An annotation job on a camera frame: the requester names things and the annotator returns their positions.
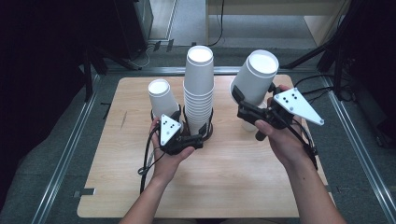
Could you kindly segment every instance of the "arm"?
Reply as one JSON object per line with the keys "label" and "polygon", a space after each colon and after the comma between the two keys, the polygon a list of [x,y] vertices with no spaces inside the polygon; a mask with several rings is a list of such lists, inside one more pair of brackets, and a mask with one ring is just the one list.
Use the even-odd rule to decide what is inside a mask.
{"label": "arm", "polygon": [[[150,131],[155,127],[158,118],[151,123]],[[153,148],[159,148],[158,135],[155,133],[151,139]],[[128,213],[120,223],[152,223],[161,197],[166,186],[173,179],[178,165],[187,159],[195,149],[187,147],[175,156],[164,154],[154,165],[154,174],[146,189],[137,198],[136,202],[129,209]],[[155,150],[154,158],[157,160],[163,154],[159,149]]]}
{"label": "arm", "polygon": [[255,124],[269,137],[272,150],[286,169],[302,223],[346,223],[301,142],[288,129],[277,130],[263,120]]}

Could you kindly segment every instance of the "black handle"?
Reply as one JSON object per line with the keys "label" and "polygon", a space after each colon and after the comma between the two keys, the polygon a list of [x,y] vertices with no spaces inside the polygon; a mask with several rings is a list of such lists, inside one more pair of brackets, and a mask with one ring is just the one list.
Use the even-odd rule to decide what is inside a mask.
{"label": "black handle", "polygon": [[263,133],[260,132],[260,131],[257,131],[257,133],[256,133],[256,139],[257,139],[257,141],[263,141],[263,140],[265,139],[266,136],[267,136],[267,135],[263,134]]}

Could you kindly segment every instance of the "human hand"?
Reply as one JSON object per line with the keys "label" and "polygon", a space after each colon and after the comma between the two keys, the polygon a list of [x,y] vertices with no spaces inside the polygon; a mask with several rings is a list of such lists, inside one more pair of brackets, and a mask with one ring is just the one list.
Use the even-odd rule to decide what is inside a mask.
{"label": "human hand", "polygon": [[[155,118],[152,121],[150,132],[159,121],[159,118]],[[152,135],[151,144],[154,148],[154,160],[157,161],[159,159],[155,162],[152,179],[158,179],[164,184],[168,184],[173,179],[180,163],[187,159],[195,150],[194,147],[186,147],[179,154],[170,156],[160,150],[160,141],[157,133]]]}
{"label": "human hand", "polygon": [[[287,91],[289,87],[279,85],[282,91]],[[268,105],[271,105],[272,98],[268,99]],[[298,116],[294,117],[295,120],[301,123],[301,118]],[[290,165],[303,159],[309,159],[304,152],[304,148],[300,140],[294,136],[293,133],[287,128],[278,130],[267,122],[259,119],[255,122],[256,127],[260,132],[268,136],[271,149],[274,151],[276,157],[284,166]],[[298,125],[291,125],[291,127],[299,134],[301,134],[300,127]]]}

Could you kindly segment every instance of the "tabletop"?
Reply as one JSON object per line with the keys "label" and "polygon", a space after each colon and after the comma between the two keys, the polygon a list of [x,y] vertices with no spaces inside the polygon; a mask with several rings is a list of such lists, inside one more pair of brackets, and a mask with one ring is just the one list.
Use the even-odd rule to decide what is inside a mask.
{"label": "tabletop", "polygon": [[[139,196],[137,170],[143,166],[151,123],[148,85],[157,78],[169,82],[183,106],[184,77],[120,80],[85,185],[95,193],[81,196],[80,217],[123,217]],[[215,76],[213,134],[180,164],[156,217],[298,216],[288,176],[268,139],[257,141],[256,132],[243,129],[236,116],[237,104],[229,90],[233,78]],[[274,83],[292,85],[287,75],[276,75]],[[317,161],[327,185],[318,157]]]}

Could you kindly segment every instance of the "forearm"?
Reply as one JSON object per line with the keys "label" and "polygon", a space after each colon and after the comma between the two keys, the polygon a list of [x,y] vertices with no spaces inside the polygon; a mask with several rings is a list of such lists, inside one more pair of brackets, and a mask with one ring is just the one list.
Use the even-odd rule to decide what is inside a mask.
{"label": "forearm", "polygon": [[167,183],[151,179],[120,223],[152,223]]}
{"label": "forearm", "polygon": [[302,223],[345,223],[308,158],[285,165]]}

